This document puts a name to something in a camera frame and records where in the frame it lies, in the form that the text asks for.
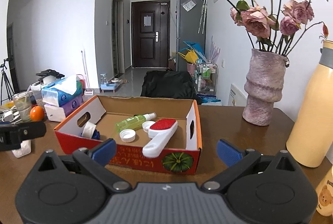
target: dried rose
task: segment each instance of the dried rose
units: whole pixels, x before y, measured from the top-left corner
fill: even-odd
[[[280,31],[283,35],[293,35],[296,31],[299,30],[299,27],[296,23],[296,20],[290,16],[285,16],[280,23]]]
[[[242,26],[243,22],[242,22],[242,20],[238,20],[237,19],[237,14],[238,14],[238,11],[234,7],[232,7],[230,9],[230,16],[231,16],[231,18],[233,19],[233,21],[235,22],[235,24],[237,24],[238,26]]]
[[[306,25],[309,20],[312,21],[314,18],[313,9],[306,0],[301,3],[290,0],[284,4],[283,8],[283,14],[294,18],[298,24]]]
[[[268,13],[264,8],[257,5],[247,11],[242,11],[240,15],[246,30],[252,33],[253,36],[263,39],[269,37],[270,25],[275,25],[275,22],[268,17]]]
[[[327,37],[328,37],[328,28],[324,23],[323,23],[323,34],[324,34],[324,37],[327,39]]]

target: red brush pad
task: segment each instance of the red brush pad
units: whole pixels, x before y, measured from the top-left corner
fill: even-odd
[[[161,120],[157,121],[156,123],[154,123],[150,127],[150,129],[152,129],[152,130],[169,129],[169,128],[171,128],[172,125],[174,125],[175,122],[176,122],[176,120],[174,120],[174,119],[161,119]]]

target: doorway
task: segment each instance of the doorway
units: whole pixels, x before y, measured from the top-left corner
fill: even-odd
[[[135,68],[167,68],[170,1],[132,2],[132,60]]]
[[[111,44],[114,77],[125,73],[124,64],[124,1],[112,0]]]
[[[19,83],[17,81],[15,59],[14,59],[14,39],[13,39],[13,24],[7,27],[7,53],[9,72],[12,79],[13,89],[15,93],[20,92]]]

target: refrigerator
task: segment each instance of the refrigerator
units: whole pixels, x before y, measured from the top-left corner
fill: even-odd
[[[203,23],[201,24],[201,30],[198,34],[200,17],[201,17],[201,8],[203,5],[202,0],[195,0],[196,5],[190,10],[186,11],[182,6],[182,3],[188,0],[178,0],[177,1],[177,42],[176,42],[176,51],[187,47],[183,41],[191,41],[194,43],[199,43],[203,51],[205,51],[205,38],[206,38],[206,28],[202,34]],[[187,71],[186,61],[176,54],[176,71]]]

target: wooden table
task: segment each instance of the wooden table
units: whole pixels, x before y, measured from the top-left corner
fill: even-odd
[[[274,155],[285,149],[285,143],[293,127],[293,121],[279,109],[274,109],[272,123],[268,127],[258,127],[242,119],[243,108],[231,106],[199,106],[203,151],[196,175],[174,175],[147,171],[131,170],[117,166],[107,168],[130,182],[197,182],[201,185],[206,180],[223,171],[226,166],[216,155],[215,147],[220,138],[225,138],[241,149],[254,148],[266,155]],[[32,141],[31,154],[16,159],[12,152],[0,153],[0,221],[3,224],[22,223],[15,209],[15,195],[36,160],[46,149],[53,149],[63,154],[53,132],[57,123],[46,122],[45,137]],[[303,170],[310,182],[316,187],[331,163],[325,158],[316,168]],[[311,224],[333,224],[331,217],[315,213]]]

